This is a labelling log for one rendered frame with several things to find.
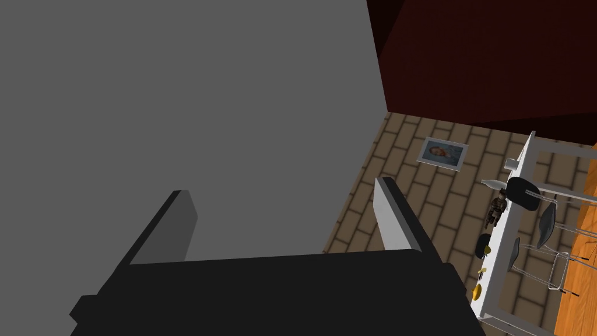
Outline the framed portrait picture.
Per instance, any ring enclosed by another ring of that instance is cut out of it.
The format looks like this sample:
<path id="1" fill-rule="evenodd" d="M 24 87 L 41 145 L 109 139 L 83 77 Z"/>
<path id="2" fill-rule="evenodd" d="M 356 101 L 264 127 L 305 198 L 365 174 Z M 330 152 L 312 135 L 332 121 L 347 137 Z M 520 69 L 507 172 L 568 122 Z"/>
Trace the framed portrait picture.
<path id="1" fill-rule="evenodd" d="M 426 137 L 416 161 L 458 172 L 467 151 L 467 144 Z"/>

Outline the white table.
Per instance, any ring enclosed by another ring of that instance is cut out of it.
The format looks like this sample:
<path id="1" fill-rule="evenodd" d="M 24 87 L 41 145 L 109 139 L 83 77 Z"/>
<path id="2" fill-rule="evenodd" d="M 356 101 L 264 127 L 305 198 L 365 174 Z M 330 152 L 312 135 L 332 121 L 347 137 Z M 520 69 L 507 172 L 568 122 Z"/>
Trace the white table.
<path id="1" fill-rule="evenodd" d="M 571 155 L 577 158 L 597 160 L 597 150 L 575 147 L 563 143 L 549 142 L 538 139 L 534 132 L 531 132 L 528 140 L 517 160 L 509 158 L 505 162 L 505 169 L 511 171 L 508 179 L 520 177 L 531 182 L 534 168 L 540 152 Z M 498 180 L 482 180 L 482 184 L 491 189 L 497 190 L 502 186 Z M 534 184 L 540 190 L 569 197 L 571 200 L 581 201 L 581 205 L 597 207 L 597 198 L 588 196 L 581 192 L 566 190 L 548 184 Z M 498 306 L 498 301 L 503 288 L 503 280 L 508 270 L 508 263 L 514 247 L 515 239 L 518 238 L 518 231 L 524 211 L 521 206 L 507 199 L 508 207 L 498 222 L 497 227 L 492 231 L 488 247 L 491 249 L 489 255 L 483 259 L 484 271 L 478 280 L 470 306 L 478 320 L 487 323 L 511 336 L 556 336 L 536 325 L 507 313 Z M 587 258 L 572 255 L 580 265 L 589 266 Z"/>

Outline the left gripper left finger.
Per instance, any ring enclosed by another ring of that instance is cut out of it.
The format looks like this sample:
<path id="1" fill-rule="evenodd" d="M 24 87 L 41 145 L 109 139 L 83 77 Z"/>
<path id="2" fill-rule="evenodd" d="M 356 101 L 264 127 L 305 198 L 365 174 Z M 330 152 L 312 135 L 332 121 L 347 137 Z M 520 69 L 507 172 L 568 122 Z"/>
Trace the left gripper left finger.
<path id="1" fill-rule="evenodd" d="M 173 191 L 120 265 L 172 263 L 185 260 L 198 214 L 188 190 Z"/>

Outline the black chair with metal legs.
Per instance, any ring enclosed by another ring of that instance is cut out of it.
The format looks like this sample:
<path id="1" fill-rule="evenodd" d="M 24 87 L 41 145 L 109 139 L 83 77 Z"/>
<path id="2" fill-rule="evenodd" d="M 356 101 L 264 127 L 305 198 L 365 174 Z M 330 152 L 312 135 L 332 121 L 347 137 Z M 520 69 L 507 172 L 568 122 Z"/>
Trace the black chair with metal legs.
<path id="1" fill-rule="evenodd" d="M 540 194 L 537 186 L 520 177 L 509 178 L 507 183 L 502 183 L 498 190 L 505 195 L 506 199 L 528 211 L 537 210 L 542 201 L 551 202 L 555 205 L 582 204 L 581 201 L 558 201 L 557 195 L 554 198 L 547 198 Z"/>

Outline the grey chair with metal legs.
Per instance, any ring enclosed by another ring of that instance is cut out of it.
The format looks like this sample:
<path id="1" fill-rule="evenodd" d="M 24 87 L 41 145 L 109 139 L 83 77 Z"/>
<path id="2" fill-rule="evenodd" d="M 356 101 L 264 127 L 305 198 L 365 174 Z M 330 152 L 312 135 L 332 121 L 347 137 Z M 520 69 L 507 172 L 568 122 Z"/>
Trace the grey chair with metal legs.
<path id="1" fill-rule="evenodd" d="M 552 201 L 550 202 L 550 205 L 543 211 L 538 224 L 539 240 L 536 244 L 536 248 L 538 250 L 541 250 L 543 253 L 553 255 L 556 258 L 564 258 L 566 260 L 569 260 L 570 257 L 565 256 L 565 254 L 562 253 L 562 251 L 556 251 L 546 245 L 555 228 L 568 232 L 573 232 L 581 236 L 589 237 L 591 239 L 594 239 L 596 242 L 597 233 L 579 229 L 578 227 L 573 227 L 570 225 L 558 225 L 556 223 L 556 210 L 558 205 L 559 203 L 557 201 Z"/>
<path id="2" fill-rule="evenodd" d="M 552 267 L 551 267 L 549 277 L 547 280 L 545 280 L 545 279 L 537 277 L 536 275 L 532 275 L 531 273 L 515 266 L 515 263 L 519 257 L 521 249 L 533 250 L 534 246 L 531 246 L 530 244 L 521 244 L 520 238 L 519 237 L 516 238 L 514 247 L 512 249 L 512 253 L 510 256 L 510 260 L 508 263 L 509 271 L 516 271 L 517 273 L 523 275 L 523 277 L 530 278 L 530 279 L 546 286 L 548 288 L 548 290 L 558 291 L 563 294 L 570 294 L 570 295 L 579 297 L 578 293 L 573 292 L 565 287 L 565 280 L 566 280 L 567 270 L 568 270 L 570 261 L 578 261 L 570 253 L 566 253 L 566 252 L 562 253 L 562 251 L 556 251 L 548 246 L 542 246 L 541 248 L 538 249 L 539 253 L 546 254 L 546 255 L 553 257 L 553 262 L 552 262 Z M 561 272 L 561 280 L 559 281 L 559 284 L 555 284 L 555 283 L 553 283 L 553 281 L 555 280 L 554 275 L 555 275 L 555 271 L 556 271 L 556 265 L 559 261 L 562 261 L 564 263 L 564 268 Z"/>

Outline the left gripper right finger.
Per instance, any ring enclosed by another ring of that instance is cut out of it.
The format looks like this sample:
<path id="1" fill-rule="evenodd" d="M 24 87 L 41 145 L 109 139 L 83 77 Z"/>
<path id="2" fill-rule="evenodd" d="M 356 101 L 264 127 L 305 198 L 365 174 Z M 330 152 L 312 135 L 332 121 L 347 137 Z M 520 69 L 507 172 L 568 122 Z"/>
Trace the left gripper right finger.
<path id="1" fill-rule="evenodd" d="M 432 263 L 443 263 L 394 178 L 375 178 L 374 213 L 386 250 L 418 250 Z"/>

